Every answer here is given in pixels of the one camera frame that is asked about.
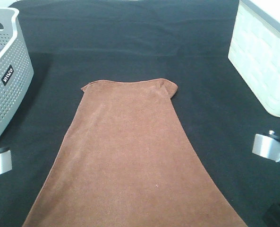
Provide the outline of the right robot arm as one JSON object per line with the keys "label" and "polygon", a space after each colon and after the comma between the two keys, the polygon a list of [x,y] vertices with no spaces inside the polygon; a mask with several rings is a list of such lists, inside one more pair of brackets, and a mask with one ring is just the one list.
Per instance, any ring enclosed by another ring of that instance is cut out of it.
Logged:
{"label": "right robot arm", "polygon": [[[272,130],[268,133],[256,134],[252,153],[280,163],[280,136]],[[274,203],[267,209],[263,221],[268,227],[280,227],[280,203]]]}

